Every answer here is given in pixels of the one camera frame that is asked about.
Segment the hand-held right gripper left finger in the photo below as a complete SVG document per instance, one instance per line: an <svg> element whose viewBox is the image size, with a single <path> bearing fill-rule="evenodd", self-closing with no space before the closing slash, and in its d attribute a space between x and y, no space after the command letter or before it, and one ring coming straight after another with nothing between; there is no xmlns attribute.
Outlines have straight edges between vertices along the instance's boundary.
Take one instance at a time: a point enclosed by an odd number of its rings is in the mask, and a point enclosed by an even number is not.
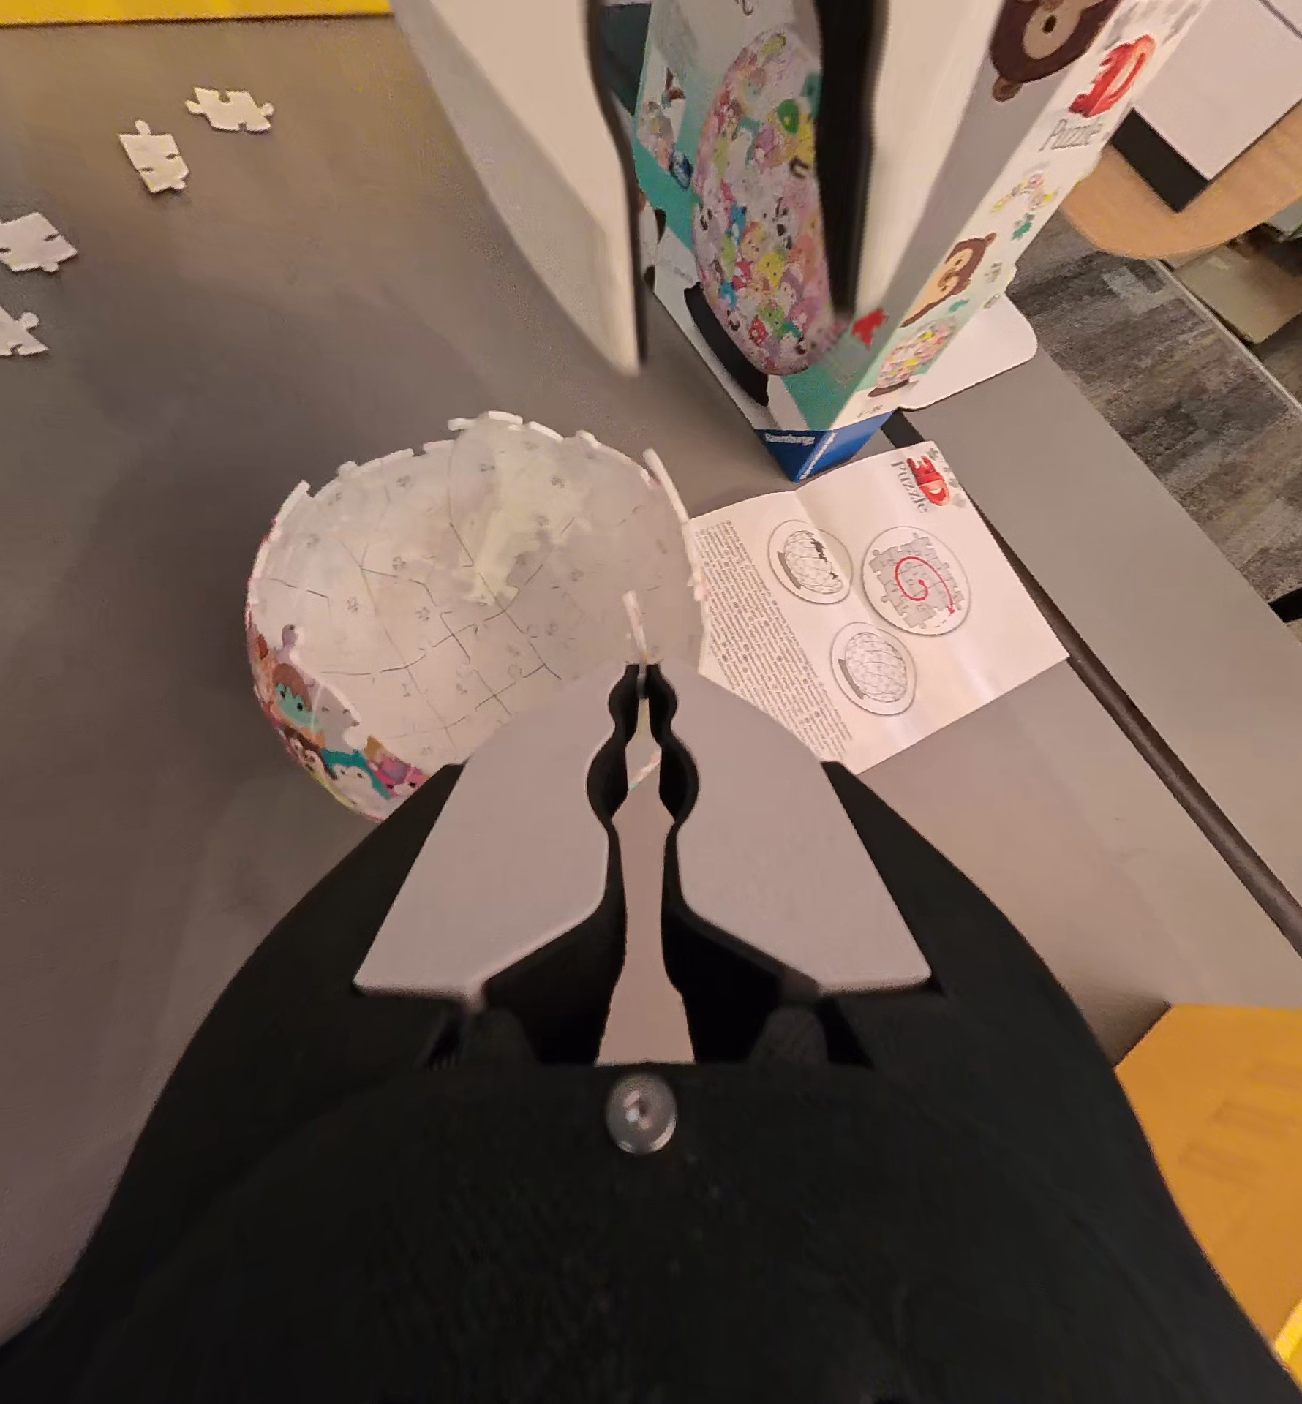
<svg viewBox="0 0 1302 1404"><path fill-rule="evenodd" d="M515 975L602 998L621 974L626 892L613 816L642 668L610 662L523 710L452 782L354 974L372 995L486 1003Z"/></svg>

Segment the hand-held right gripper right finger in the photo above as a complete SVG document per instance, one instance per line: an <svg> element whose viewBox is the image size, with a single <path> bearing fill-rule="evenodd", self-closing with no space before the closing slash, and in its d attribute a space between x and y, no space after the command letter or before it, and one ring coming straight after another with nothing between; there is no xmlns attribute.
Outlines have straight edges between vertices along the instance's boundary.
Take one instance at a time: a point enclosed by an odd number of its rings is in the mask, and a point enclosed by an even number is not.
<svg viewBox="0 0 1302 1404"><path fill-rule="evenodd" d="M673 816L666 967L713 948L792 996L922 987L930 966L814 752L682 662L647 670L647 699Z"/></svg>

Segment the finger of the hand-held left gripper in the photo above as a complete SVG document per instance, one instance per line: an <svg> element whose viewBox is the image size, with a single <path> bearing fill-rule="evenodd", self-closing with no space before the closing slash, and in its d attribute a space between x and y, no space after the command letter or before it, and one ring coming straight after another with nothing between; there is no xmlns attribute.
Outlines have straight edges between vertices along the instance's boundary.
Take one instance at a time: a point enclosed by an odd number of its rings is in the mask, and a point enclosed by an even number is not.
<svg viewBox="0 0 1302 1404"><path fill-rule="evenodd" d="M816 176L837 324L903 319L1004 162L980 131L1001 2L818 1Z"/></svg>
<svg viewBox="0 0 1302 1404"><path fill-rule="evenodd" d="M394 1L488 200L620 372L645 359L641 191L587 1Z"/></svg>

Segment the colourful puzzle ball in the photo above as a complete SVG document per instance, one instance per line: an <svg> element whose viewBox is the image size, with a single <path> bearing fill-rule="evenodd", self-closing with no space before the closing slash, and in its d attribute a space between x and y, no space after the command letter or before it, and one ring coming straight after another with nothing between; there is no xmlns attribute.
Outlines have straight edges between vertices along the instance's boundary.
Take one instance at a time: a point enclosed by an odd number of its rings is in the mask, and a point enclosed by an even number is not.
<svg viewBox="0 0 1302 1404"><path fill-rule="evenodd" d="M705 594L653 453L484 411L296 483L243 622L256 700L290 758L380 823L599 663L702 663Z"/></svg>

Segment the pile of white puzzle pieces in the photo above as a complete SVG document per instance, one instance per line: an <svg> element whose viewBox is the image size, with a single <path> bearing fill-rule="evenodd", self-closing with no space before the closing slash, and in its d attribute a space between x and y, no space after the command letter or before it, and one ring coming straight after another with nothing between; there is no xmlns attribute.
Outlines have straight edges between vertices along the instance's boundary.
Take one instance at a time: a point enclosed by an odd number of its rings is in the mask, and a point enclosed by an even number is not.
<svg viewBox="0 0 1302 1404"><path fill-rule="evenodd" d="M185 112L204 118L224 133L259 134L272 130L274 104L258 101L245 89L208 89L196 86L185 99ZM188 165L174 134L154 130L137 118L117 134L134 173L151 195L185 192ZM79 249L42 212L14 218L0 215L0 265L14 273L55 274L79 253ZM11 311L0 302L0 358L21 359L47 351L37 337L40 324L34 311Z"/></svg>

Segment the colourful puzzle box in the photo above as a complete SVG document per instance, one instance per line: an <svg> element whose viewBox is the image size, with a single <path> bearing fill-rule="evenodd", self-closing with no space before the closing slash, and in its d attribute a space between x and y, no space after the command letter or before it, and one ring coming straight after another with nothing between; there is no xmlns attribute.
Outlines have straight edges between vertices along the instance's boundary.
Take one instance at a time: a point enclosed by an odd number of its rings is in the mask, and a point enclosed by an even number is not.
<svg viewBox="0 0 1302 1404"><path fill-rule="evenodd" d="M657 216L652 289L782 475L850 458L893 411L871 400L921 324L1001 292L1078 181L1040 155L1065 78L1119 1L1003 9L980 81L980 131L1004 162L903 319L837 324L816 176L816 2L652 2L632 155Z"/></svg>

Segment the folded instruction leaflet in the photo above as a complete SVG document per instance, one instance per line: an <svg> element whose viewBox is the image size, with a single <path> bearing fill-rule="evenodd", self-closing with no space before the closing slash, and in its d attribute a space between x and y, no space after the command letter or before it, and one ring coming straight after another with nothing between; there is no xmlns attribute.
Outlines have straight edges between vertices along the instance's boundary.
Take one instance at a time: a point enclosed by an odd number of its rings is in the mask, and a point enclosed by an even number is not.
<svg viewBox="0 0 1302 1404"><path fill-rule="evenodd" d="M703 673L853 773L1069 657L930 440L692 528Z"/></svg>

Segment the white sign stand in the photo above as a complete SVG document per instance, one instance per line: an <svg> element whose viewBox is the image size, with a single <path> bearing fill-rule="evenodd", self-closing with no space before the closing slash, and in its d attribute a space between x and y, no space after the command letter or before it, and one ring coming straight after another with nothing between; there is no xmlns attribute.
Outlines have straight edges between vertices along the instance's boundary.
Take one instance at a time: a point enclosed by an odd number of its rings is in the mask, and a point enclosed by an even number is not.
<svg viewBox="0 0 1302 1404"><path fill-rule="evenodd" d="M1036 355L1028 319L1004 292L975 314L943 314L892 348L871 388L885 409L919 409L959 395Z"/></svg>

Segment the white sign board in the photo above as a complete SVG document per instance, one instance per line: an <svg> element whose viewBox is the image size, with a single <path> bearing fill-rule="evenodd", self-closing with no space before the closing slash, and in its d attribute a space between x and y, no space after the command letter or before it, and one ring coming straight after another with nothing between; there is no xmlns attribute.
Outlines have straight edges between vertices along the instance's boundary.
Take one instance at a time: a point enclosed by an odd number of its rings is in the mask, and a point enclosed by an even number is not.
<svg viewBox="0 0 1302 1404"><path fill-rule="evenodd" d="M1099 249L1215 247L1302 199L1302 1L1119 2L1041 128Z"/></svg>

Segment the flattened cardboard sheets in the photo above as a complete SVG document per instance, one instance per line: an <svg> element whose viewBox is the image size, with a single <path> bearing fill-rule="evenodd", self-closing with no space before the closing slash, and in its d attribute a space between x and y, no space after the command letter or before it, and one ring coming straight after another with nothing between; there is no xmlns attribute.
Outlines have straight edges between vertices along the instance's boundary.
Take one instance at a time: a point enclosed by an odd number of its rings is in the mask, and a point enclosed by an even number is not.
<svg viewBox="0 0 1302 1404"><path fill-rule="evenodd" d="M1173 260L1172 271L1250 345L1262 345L1302 314L1302 273L1283 268L1263 250L1223 244Z"/></svg>

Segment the yellow plastic bin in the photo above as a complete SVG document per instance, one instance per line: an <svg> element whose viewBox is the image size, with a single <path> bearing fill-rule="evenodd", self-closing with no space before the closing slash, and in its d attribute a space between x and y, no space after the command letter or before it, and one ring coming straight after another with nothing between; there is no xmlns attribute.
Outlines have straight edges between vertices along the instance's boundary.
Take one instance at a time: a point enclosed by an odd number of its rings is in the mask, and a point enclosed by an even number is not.
<svg viewBox="0 0 1302 1404"><path fill-rule="evenodd" d="M0 27L389 15L389 1L0 1Z"/></svg>
<svg viewBox="0 0 1302 1404"><path fill-rule="evenodd" d="M1194 1236L1302 1387L1302 1006L1175 1004L1117 1075Z"/></svg>

